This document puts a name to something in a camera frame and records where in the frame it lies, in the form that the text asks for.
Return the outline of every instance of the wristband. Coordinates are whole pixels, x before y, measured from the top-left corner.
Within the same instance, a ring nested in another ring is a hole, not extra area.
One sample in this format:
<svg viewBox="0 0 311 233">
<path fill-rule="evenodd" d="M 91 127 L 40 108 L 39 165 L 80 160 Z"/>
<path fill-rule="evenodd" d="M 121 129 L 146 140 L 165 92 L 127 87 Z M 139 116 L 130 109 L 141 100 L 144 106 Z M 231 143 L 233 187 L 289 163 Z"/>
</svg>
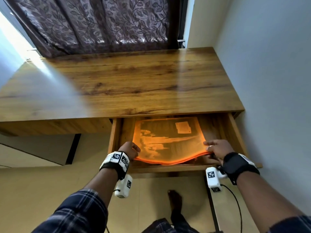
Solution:
<svg viewBox="0 0 311 233">
<path fill-rule="evenodd" d="M 260 172 L 252 161 L 245 155 L 235 152 L 231 152 L 224 157 L 222 170 L 227 174 L 233 185 L 236 185 L 236 180 L 243 172 L 249 171 L 260 175 Z"/>
<path fill-rule="evenodd" d="M 123 180 L 126 175 L 129 164 L 130 160 L 125 152 L 115 151 L 107 155 L 107 157 L 101 164 L 99 171 L 102 170 L 103 168 L 115 169 L 118 173 L 118 179 Z"/>
</svg>

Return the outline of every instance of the desk top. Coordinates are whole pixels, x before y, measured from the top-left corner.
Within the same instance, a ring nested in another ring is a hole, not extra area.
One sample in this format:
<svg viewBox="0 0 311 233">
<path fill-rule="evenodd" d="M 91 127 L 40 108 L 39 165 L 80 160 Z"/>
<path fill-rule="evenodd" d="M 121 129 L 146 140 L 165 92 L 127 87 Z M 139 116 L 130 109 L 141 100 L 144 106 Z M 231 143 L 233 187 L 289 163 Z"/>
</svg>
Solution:
<svg viewBox="0 0 311 233">
<path fill-rule="evenodd" d="M 0 122 L 243 110 L 211 47 L 36 58 L 0 89 Z"/>
</svg>

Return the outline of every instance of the curtain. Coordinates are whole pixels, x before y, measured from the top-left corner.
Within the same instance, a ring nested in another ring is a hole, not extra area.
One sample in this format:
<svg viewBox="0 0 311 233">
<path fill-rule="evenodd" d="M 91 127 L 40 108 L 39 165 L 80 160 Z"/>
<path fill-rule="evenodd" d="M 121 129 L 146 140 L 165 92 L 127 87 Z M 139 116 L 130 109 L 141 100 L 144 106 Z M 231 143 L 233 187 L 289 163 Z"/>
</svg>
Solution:
<svg viewBox="0 0 311 233">
<path fill-rule="evenodd" d="M 177 49 L 180 0 L 5 0 L 43 57 Z"/>
</svg>

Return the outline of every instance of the left hand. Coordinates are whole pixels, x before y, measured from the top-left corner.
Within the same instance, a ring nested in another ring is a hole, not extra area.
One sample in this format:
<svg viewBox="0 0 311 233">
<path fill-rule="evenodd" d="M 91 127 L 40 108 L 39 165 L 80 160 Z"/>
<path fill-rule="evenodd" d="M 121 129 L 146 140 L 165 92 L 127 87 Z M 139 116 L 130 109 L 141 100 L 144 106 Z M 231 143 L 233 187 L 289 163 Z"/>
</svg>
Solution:
<svg viewBox="0 0 311 233">
<path fill-rule="evenodd" d="M 134 142 L 127 141 L 119 148 L 119 151 L 125 152 L 130 161 L 132 161 L 138 156 L 140 148 Z"/>
</svg>

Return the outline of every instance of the leg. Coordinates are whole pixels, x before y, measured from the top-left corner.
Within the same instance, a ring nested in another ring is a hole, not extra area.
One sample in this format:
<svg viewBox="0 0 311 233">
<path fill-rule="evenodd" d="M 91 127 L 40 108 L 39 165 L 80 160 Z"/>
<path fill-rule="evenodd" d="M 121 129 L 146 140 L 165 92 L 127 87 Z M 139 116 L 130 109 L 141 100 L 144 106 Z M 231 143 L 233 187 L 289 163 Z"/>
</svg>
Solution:
<svg viewBox="0 0 311 233">
<path fill-rule="evenodd" d="M 194 232 L 197 231 L 190 227 L 184 216 L 181 214 L 182 197 L 174 190 L 168 191 L 169 202 L 171 205 L 172 215 L 171 221 L 177 232 Z"/>
</svg>

